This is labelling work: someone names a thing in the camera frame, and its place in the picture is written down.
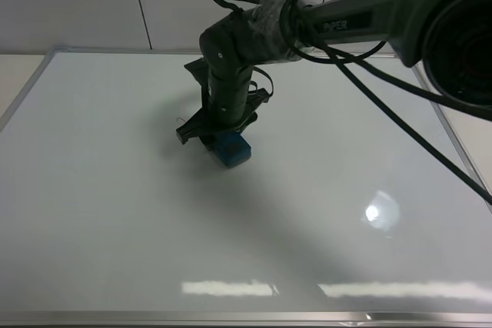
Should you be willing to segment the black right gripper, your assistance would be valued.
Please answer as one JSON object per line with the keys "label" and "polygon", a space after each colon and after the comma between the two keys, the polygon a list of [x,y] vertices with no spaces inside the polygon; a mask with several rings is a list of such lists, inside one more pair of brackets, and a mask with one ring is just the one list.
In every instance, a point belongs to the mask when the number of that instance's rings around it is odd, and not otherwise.
{"label": "black right gripper", "polygon": [[195,79],[201,86],[201,108],[176,129],[182,144],[199,137],[211,145],[219,134],[241,133],[258,119],[256,110],[269,101],[266,89],[250,89],[254,84],[250,74],[229,79],[207,74],[197,75]]}

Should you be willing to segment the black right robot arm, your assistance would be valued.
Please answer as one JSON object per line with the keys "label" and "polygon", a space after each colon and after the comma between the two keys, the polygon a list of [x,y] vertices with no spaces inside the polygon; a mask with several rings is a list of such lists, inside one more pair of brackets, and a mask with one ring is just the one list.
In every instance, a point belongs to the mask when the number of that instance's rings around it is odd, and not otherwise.
{"label": "black right robot arm", "polygon": [[213,0],[228,16],[200,36],[202,56],[187,68],[201,85],[201,109],[177,130],[186,142],[210,144],[242,132],[270,95],[251,91],[260,65],[310,59],[364,65],[340,44],[390,45],[401,63],[422,63],[438,91],[435,101],[491,118],[491,0]]}

